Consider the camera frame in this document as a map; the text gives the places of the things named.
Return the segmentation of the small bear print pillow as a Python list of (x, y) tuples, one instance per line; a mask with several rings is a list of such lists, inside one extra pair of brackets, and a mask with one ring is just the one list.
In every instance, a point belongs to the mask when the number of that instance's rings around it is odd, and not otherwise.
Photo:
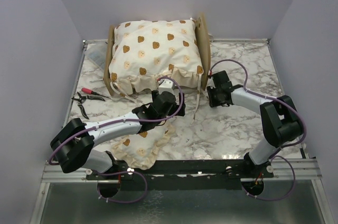
[(170, 123), (135, 135), (123, 136), (111, 147), (113, 156), (134, 169), (148, 170), (158, 158), (158, 153), (175, 134)]

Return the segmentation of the large bear print cushion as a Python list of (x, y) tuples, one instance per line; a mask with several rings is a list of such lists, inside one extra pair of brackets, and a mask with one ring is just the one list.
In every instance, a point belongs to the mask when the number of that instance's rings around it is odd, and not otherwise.
[(167, 76), (180, 86), (200, 89), (204, 73), (195, 36), (195, 20), (130, 21), (114, 29), (110, 85), (128, 97), (155, 90)]

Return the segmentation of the wooden pet bed frame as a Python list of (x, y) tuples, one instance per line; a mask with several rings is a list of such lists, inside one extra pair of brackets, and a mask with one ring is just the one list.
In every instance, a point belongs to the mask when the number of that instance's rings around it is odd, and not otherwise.
[[(210, 48), (210, 38), (208, 33), (208, 28), (206, 25), (206, 18), (204, 13), (199, 13), (196, 20), (196, 27), (195, 27), (195, 37), (196, 37), (196, 46), (198, 47), (202, 66), (204, 73), (201, 79), (201, 89), (206, 90), (207, 82), (208, 82), (208, 72), (211, 68), (211, 48)], [(104, 67), (104, 74), (103, 74), (103, 81), (104, 84), (111, 96), (113, 96), (113, 89), (110, 86), (111, 79), (109, 73), (109, 65), (112, 61), (112, 47), (115, 44), (115, 37), (114, 37), (114, 25), (110, 25), (108, 31), (108, 44), (107, 44), (107, 51), (106, 51), (106, 58), (105, 58), (105, 67)]]

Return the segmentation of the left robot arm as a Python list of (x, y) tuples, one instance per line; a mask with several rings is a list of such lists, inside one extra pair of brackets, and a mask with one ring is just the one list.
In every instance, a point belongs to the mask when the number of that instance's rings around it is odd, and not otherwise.
[(184, 93), (152, 91), (152, 102), (134, 108), (127, 114), (101, 122), (70, 120), (51, 141), (53, 150), (49, 164), (59, 165), (64, 173), (81, 167), (98, 171), (105, 179), (115, 176), (117, 167), (108, 153), (95, 152), (94, 147), (122, 136), (147, 132), (174, 116), (185, 115)]

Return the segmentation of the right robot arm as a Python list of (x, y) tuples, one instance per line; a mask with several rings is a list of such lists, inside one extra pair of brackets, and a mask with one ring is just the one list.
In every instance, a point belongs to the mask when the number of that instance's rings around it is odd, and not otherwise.
[(213, 81), (213, 86), (206, 88), (210, 107), (240, 106), (260, 115), (264, 136), (243, 158), (246, 176), (256, 176), (285, 144), (305, 135), (305, 126), (291, 97), (264, 96), (243, 85), (233, 85), (225, 71), (210, 72), (209, 78)]

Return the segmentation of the clear plastic screw box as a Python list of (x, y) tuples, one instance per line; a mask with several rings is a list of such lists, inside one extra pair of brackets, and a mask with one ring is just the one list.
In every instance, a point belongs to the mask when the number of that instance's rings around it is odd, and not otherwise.
[(102, 71), (105, 69), (107, 46), (107, 42), (88, 44), (87, 49), (84, 52), (85, 57)]

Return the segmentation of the black front mounting rail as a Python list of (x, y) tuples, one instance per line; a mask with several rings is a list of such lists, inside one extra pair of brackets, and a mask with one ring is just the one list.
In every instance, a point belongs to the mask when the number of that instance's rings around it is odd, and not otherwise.
[(270, 162), (253, 166), (245, 160), (156, 161), (148, 170), (132, 170), (116, 161), (112, 175), (93, 171), (86, 179), (104, 188), (122, 191), (148, 190), (240, 190), (241, 180), (273, 178)]

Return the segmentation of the red handled screwdriver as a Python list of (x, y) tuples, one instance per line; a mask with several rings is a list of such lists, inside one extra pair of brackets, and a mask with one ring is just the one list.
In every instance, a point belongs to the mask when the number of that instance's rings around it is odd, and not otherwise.
[(100, 97), (104, 97), (104, 98), (110, 99), (109, 96), (105, 96), (105, 95), (99, 94), (98, 92), (95, 92), (95, 91), (93, 91), (93, 90), (91, 90), (91, 89), (88, 89), (88, 88), (81, 88), (81, 91), (82, 91), (83, 93), (88, 94), (88, 95), (100, 96)]

